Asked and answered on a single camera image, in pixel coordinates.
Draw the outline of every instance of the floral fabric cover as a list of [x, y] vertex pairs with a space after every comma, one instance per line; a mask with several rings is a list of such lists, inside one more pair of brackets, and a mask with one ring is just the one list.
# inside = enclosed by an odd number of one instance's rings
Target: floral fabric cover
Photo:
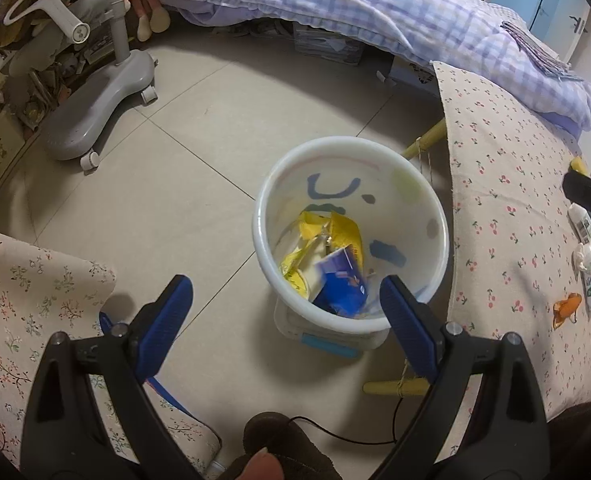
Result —
[[[547, 418], [591, 400], [591, 316], [553, 330], [553, 304], [578, 292], [579, 240], [562, 192], [577, 142], [482, 76], [435, 62], [453, 177], [455, 267], [449, 319], [472, 335], [518, 332]], [[456, 452], [480, 378], [471, 378], [441, 457]]]
[[[0, 449], [16, 466], [26, 403], [45, 343], [62, 330], [98, 335], [98, 312], [115, 286], [105, 265], [41, 249], [0, 234]], [[104, 381], [91, 376], [98, 409], [117, 453], [136, 460]], [[220, 450], [206, 426], [145, 384], [153, 406], [188, 459], [204, 472]]]

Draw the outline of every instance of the white tube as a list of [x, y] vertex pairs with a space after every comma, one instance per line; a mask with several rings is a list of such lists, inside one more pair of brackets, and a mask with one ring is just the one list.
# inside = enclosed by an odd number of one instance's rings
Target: white tube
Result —
[[578, 245], [575, 251], [573, 251], [573, 262], [575, 263], [576, 269], [582, 274], [585, 301], [591, 314], [591, 242]]
[[581, 205], [571, 204], [569, 207], [569, 218], [583, 244], [591, 242], [591, 217]]

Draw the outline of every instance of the trash bin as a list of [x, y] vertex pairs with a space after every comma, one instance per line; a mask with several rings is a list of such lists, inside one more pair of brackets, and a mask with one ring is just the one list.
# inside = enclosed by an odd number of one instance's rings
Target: trash bin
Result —
[[[280, 262], [298, 242], [296, 220], [304, 209], [322, 215], [334, 210], [359, 226], [368, 285], [359, 319], [318, 308], [282, 276]], [[427, 302], [444, 277], [449, 254], [445, 213], [426, 179], [398, 153], [356, 137], [306, 142], [274, 166], [256, 201], [253, 244], [278, 295], [275, 318], [281, 332], [303, 342], [310, 335], [321, 337], [314, 346], [323, 347], [326, 340], [332, 347], [349, 342], [358, 349], [382, 344], [390, 328], [379, 303], [380, 281], [397, 274], [418, 301]], [[285, 331], [281, 324], [288, 316], [279, 315], [280, 303], [305, 323]]]

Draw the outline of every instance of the wire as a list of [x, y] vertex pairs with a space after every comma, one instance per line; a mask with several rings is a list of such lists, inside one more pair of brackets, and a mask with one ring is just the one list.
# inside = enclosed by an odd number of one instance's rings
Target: wire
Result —
[[289, 419], [289, 422], [293, 422], [295, 420], [306, 420], [309, 424], [313, 425], [318, 430], [323, 431], [324, 433], [331, 435], [334, 438], [338, 438], [339, 440], [343, 440], [344, 442], [348, 442], [349, 444], [358, 444], [359, 446], [386, 446], [387, 444], [395, 444], [397, 441], [397, 439], [395, 437], [395, 418], [398, 414], [398, 409], [400, 408], [400, 405], [402, 404], [402, 399], [403, 399], [403, 397], [400, 397], [400, 400], [398, 400], [398, 403], [395, 406], [395, 410], [393, 410], [393, 420], [391, 422], [391, 435], [393, 436], [393, 440], [387, 440], [386, 442], [362, 442], [360, 440], [353, 440], [350, 438], [345, 438], [343, 436], [339, 436], [338, 434], [333, 433], [332, 431], [327, 430], [326, 428], [323, 428], [320, 424], [318, 424], [314, 420], [311, 420], [307, 416], [302, 416], [302, 415], [292, 416]]
[[402, 404], [403, 398], [404, 397], [400, 397], [400, 400], [398, 400], [398, 404], [396, 404], [395, 409], [393, 410], [393, 418], [391, 420], [391, 436], [393, 436], [394, 442], [398, 442], [398, 439], [395, 436], [395, 419], [398, 416], [398, 409], [400, 408], [400, 405]]

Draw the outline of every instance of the chair caster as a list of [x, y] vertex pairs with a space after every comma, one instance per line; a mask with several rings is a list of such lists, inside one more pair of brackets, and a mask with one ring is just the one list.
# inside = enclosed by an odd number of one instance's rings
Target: chair caster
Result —
[[142, 101], [145, 105], [155, 101], [158, 98], [158, 94], [156, 93], [156, 89], [153, 87], [153, 85], [149, 85], [147, 88], [141, 91], [140, 96], [142, 97]]
[[80, 157], [80, 167], [83, 171], [95, 170], [100, 165], [100, 156], [93, 150]]

